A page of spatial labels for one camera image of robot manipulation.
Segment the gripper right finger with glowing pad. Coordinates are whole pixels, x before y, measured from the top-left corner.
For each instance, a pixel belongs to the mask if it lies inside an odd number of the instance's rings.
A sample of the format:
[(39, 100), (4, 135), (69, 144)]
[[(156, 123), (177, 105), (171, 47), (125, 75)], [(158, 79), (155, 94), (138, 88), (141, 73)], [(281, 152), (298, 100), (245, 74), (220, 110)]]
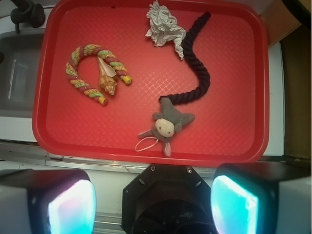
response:
[(311, 165), (222, 164), (211, 186), (211, 210), (219, 234), (310, 234)]

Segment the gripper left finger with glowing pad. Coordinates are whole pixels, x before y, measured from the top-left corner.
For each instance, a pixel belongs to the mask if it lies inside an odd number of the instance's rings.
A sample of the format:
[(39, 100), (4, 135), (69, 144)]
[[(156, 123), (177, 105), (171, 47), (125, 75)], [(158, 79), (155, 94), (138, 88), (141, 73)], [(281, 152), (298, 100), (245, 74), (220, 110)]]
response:
[(2, 234), (91, 234), (96, 191), (81, 169), (0, 172)]

